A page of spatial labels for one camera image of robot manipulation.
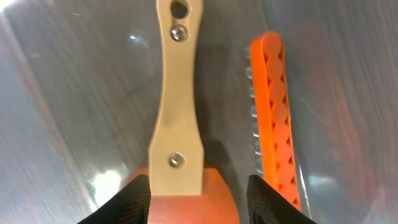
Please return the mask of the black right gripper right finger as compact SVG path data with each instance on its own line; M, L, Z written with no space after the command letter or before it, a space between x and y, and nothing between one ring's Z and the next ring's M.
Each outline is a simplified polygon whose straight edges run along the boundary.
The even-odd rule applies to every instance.
M246 192L250 224L316 224L258 175L250 175Z

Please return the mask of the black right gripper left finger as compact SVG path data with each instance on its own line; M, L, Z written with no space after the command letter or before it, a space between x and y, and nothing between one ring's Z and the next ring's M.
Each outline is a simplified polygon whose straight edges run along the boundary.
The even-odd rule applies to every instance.
M78 224L147 224L150 200L149 177L140 174Z

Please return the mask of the wooden handled orange scraper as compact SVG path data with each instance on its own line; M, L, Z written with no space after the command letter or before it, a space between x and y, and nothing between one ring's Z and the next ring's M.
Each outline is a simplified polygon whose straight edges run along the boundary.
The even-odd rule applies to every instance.
M194 99L195 51L202 0L158 0L162 43L162 93L148 149L148 223L239 223L233 196L205 165Z

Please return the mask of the orange socket bit holder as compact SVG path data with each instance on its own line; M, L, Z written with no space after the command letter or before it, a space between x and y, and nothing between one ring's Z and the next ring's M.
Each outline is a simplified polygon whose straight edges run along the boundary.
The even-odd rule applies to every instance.
M257 173L300 210L282 37L267 31L254 38L246 53Z

